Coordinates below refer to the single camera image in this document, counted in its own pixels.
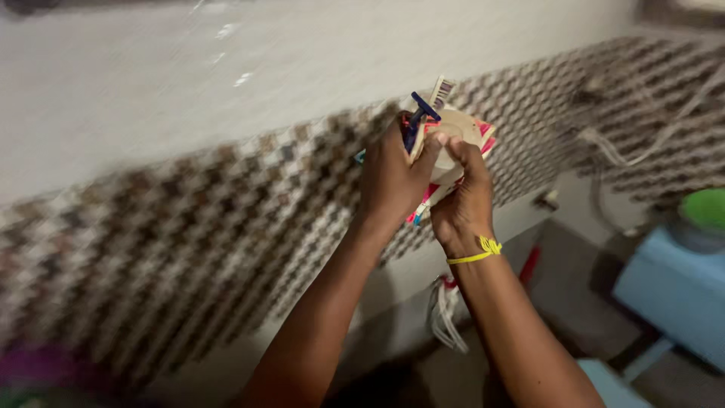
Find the yellow thread bracelet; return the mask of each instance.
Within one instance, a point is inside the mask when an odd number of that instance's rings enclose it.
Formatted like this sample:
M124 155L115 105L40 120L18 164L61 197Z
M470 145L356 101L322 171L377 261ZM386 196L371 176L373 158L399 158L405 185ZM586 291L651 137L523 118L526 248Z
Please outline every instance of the yellow thread bracelet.
M448 262L449 265L465 264L466 262L478 261L479 259L486 258L489 255L501 254L501 247L503 245L497 244L495 240L490 240L484 236L480 236L479 238L481 238L481 248L484 250L484 253L466 256L465 258L447 259L446 262Z

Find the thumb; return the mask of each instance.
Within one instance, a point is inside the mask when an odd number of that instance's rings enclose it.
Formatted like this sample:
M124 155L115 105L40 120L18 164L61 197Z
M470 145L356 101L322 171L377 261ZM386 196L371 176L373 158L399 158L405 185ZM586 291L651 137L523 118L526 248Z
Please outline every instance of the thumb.
M448 153L451 157L463 166L464 176L476 178L482 171L485 171L486 165L481 157L481 151L475 144L466 143L459 136L451 138L447 146Z
M436 160L438 160L438 153L441 152L443 146L448 144L448 139L448 135L443 132L436 132L430 136L426 136L426 139L423 141L423 151L415 163L413 163L413 171L420 174L421 177L425 176L430 179L433 173L433 167L436 164Z

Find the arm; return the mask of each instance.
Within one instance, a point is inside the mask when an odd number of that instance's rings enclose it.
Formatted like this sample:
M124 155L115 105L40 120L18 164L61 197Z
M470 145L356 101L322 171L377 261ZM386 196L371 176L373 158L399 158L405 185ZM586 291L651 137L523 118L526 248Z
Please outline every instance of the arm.
M360 209L328 263L285 320L236 401L240 407L318 407L380 252L428 186L446 136L426 139L409 166L399 121L368 148Z
M461 162L460 189L433 211L436 237L448 258L482 253L478 236L494 238L492 181L478 149L448 146ZM517 407L604 407L589 378L531 305L503 255L451 265L478 335Z

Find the hand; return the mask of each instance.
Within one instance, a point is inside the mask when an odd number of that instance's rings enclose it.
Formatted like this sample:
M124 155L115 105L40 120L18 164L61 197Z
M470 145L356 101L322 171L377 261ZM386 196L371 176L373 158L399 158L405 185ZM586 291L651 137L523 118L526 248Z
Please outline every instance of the hand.
M431 209L433 231L449 258L481 253L478 236L494 238L493 182L480 149L453 137L447 146L450 156L464 171L458 189Z
M448 142L448 136L443 133L427 136L422 153L409 165L401 133L402 114L398 114L381 138L365 152L358 212L364 219L374 218L378 225L394 228L393 232L421 204L438 153Z

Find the left hand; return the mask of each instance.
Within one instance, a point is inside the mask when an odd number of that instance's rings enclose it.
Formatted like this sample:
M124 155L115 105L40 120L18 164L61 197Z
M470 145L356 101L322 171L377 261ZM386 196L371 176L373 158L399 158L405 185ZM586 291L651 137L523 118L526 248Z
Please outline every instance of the left hand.
M380 139L366 150L360 183L358 216L373 217L377 223L394 228L421 204L438 153L449 139L440 132L426 136L422 153L409 165L401 133L402 114L398 113Z

